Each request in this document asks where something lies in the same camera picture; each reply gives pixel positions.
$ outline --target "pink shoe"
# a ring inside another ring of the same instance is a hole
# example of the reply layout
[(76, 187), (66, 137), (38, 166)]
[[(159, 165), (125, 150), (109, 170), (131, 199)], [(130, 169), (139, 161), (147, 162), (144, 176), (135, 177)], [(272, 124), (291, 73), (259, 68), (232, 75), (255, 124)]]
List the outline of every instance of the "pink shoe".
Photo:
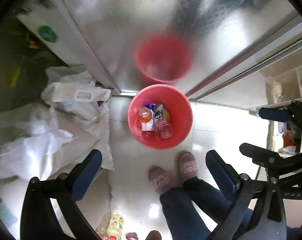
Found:
[(181, 153), (178, 161), (180, 181), (184, 183), (187, 179), (198, 177), (198, 167), (195, 157), (190, 152)]
[(149, 171), (149, 182), (159, 195), (162, 195), (174, 187), (168, 173), (161, 167), (154, 167)]

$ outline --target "foot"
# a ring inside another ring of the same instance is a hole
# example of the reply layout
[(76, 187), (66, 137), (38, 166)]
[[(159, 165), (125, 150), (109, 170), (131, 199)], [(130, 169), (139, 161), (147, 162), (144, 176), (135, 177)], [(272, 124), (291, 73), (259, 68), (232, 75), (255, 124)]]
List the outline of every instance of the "foot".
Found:
[(198, 177), (198, 167), (195, 157), (190, 152), (181, 153), (178, 161), (180, 181), (184, 183), (187, 179)]
[(149, 171), (149, 182), (159, 195), (162, 195), (174, 187), (168, 173), (161, 167), (154, 167)]

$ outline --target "red object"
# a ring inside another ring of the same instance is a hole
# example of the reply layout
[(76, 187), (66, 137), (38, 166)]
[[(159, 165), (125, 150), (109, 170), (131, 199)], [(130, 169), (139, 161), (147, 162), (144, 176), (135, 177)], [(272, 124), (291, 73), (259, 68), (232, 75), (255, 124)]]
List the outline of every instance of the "red object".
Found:
[(186, 44), (169, 34), (146, 38), (136, 51), (135, 62), (145, 77), (144, 83), (172, 84), (185, 77), (192, 67)]
[[(142, 132), (138, 120), (139, 109), (147, 104), (163, 104), (171, 119), (172, 137), (156, 138), (153, 131)], [(181, 143), (192, 125), (192, 110), (187, 97), (174, 87), (156, 84), (142, 89), (131, 101), (128, 124), (133, 136), (143, 145), (153, 149), (170, 149)]]

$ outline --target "green sticker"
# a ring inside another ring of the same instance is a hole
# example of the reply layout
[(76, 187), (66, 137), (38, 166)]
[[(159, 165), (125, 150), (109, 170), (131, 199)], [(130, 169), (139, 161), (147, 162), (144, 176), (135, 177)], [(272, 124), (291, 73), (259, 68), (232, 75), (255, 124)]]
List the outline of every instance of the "green sticker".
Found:
[(40, 36), (48, 42), (54, 42), (56, 43), (57, 41), (57, 35), (56, 33), (51, 29), (50, 26), (47, 25), (42, 25), (38, 28), (38, 33)]

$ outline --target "jeans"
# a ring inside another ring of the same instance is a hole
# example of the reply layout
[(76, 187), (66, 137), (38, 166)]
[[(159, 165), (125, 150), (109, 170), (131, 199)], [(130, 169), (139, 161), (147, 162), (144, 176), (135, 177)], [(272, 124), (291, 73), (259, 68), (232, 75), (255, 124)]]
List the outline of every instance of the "jeans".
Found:
[[(174, 187), (163, 193), (160, 202), (173, 240), (205, 240), (211, 233), (191, 201), (216, 223), (224, 218), (232, 204), (220, 190), (197, 177), (185, 181), (183, 188)], [(252, 210), (248, 209), (234, 237), (244, 232), (251, 214)], [(287, 239), (294, 239), (297, 230), (287, 227)]]

